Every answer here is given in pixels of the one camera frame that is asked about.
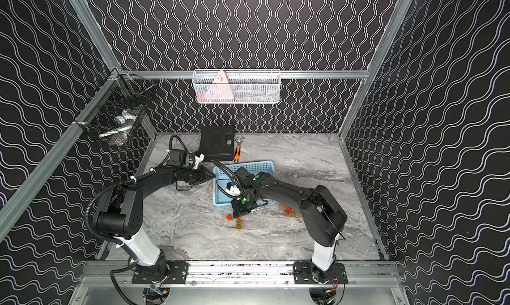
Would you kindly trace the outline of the clear plastic clamshell container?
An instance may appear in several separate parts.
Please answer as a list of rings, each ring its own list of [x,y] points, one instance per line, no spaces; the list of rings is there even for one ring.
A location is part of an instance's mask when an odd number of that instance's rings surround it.
[[[304,219],[299,209],[293,208],[290,205],[278,204],[276,218],[278,220],[291,221],[297,224],[304,225]]]

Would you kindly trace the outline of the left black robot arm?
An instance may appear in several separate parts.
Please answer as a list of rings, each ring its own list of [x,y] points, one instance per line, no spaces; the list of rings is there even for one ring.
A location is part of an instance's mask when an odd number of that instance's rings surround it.
[[[131,176],[101,190],[86,208],[87,230],[97,239],[116,244],[130,256],[128,268],[147,273],[154,281],[167,276],[165,253],[143,228],[143,201],[152,193],[179,182],[190,188],[211,181],[215,175],[202,162],[206,156],[191,152],[172,135],[165,158],[141,176]]]

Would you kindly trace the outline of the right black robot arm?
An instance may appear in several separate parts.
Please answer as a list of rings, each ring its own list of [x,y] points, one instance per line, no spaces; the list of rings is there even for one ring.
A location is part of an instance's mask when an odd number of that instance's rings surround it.
[[[312,268],[320,273],[326,273],[332,268],[335,247],[348,216],[325,186],[303,188],[280,181],[265,172],[254,175],[243,167],[234,172],[215,160],[213,164],[240,190],[236,196],[221,190],[231,198],[235,218],[258,209],[259,201],[273,200],[297,209],[309,236],[314,240]]]

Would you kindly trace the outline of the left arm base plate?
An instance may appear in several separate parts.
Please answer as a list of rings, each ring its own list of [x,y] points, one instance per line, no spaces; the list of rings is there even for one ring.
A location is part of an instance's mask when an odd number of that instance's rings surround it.
[[[187,278],[189,264],[185,261],[166,261],[150,267],[136,265],[131,282],[133,284],[149,284],[163,282],[164,284],[184,284]]]

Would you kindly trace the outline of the light blue plastic basket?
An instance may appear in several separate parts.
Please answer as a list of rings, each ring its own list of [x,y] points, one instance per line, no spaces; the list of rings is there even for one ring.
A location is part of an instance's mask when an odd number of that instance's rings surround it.
[[[274,163],[272,161],[257,161],[246,162],[242,164],[229,164],[227,167],[236,172],[239,168],[245,168],[249,173],[257,175],[259,172],[265,172],[269,175],[275,173]],[[218,167],[214,167],[215,181],[213,184],[212,202],[214,206],[220,211],[227,211],[231,209],[231,198],[220,191],[220,189],[227,190],[227,184],[232,183],[232,180]]]

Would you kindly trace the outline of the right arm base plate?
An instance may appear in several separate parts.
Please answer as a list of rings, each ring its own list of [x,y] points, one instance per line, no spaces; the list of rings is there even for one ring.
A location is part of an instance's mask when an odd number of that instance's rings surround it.
[[[294,282],[297,285],[346,285],[345,266],[334,262],[328,270],[321,270],[311,261],[296,261],[292,266]]]

